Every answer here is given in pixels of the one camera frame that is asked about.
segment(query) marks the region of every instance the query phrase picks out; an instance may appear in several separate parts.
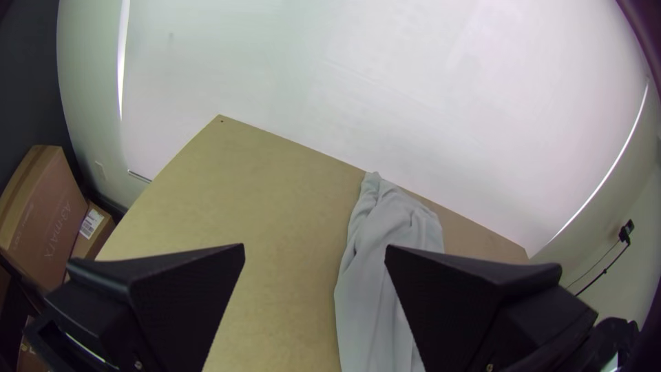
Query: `mdf board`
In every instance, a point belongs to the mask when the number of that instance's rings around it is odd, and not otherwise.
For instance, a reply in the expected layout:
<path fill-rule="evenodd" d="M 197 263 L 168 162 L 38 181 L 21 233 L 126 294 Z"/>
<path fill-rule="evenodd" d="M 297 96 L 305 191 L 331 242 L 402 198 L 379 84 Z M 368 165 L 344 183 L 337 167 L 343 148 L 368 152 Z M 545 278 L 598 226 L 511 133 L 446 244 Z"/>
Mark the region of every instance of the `mdf board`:
<path fill-rule="evenodd" d="M 97 260 L 243 242 L 246 264 L 205 371 L 339 371 L 333 289 L 364 174 L 218 116 L 159 173 Z M 439 215 L 448 253 L 527 262 L 518 245 L 420 199 Z"/>

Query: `crumpled fabric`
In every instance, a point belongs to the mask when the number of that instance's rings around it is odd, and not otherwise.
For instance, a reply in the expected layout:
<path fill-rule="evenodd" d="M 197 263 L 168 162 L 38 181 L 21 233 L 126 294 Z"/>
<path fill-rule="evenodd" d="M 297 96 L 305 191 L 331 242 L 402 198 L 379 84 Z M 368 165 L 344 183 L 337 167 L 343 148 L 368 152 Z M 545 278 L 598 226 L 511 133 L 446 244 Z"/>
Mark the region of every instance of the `crumpled fabric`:
<path fill-rule="evenodd" d="M 434 212 L 367 173 L 335 286 L 343 372 L 425 371 L 384 262 L 389 244 L 442 253 L 443 230 Z"/>

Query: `wall outlet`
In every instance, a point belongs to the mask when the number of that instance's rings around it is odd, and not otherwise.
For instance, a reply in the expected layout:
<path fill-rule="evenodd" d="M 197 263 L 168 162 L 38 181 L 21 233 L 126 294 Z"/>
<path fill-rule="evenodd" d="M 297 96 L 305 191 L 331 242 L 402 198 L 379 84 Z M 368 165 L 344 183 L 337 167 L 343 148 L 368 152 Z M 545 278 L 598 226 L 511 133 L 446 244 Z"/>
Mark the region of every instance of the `wall outlet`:
<path fill-rule="evenodd" d="M 94 161 L 94 164 L 96 164 L 96 171 L 98 172 L 98 175 L 101 176 L 104 181 L 108 180 L 108 177 L 105 175 L 105 168 L 103 167 L 103 164 L 101 164 L 99 161 Z"/>

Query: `dark wall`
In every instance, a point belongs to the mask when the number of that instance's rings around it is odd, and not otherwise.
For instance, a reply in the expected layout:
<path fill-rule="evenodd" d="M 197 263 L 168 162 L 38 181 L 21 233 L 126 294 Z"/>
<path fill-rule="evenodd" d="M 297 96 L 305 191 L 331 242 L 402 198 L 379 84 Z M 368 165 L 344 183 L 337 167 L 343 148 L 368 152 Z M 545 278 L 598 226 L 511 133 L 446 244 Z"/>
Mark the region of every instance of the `dark wall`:
<path fill-rule="evenodd" d="M 57 81 L 57 0 L 13 0 L 0 19 L 0 190 L 32 145 L 64 148 L 80 183 Z"/>

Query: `barcode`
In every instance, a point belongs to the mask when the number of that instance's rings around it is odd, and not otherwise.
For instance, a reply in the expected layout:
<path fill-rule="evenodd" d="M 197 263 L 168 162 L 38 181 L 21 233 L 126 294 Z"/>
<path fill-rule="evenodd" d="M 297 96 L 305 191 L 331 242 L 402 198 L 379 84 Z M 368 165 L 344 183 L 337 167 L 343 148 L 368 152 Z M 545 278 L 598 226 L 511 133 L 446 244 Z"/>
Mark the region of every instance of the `barcode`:
<path fill-rule="evenodd" d="M 81 234 L 87 239 L 91 238 L 92 234 L 94 234 L 94 228 L 92 227 L 92 224 L 87 221 L 87 219 L 83 221 L 83 225 L 81 226 Z"/>

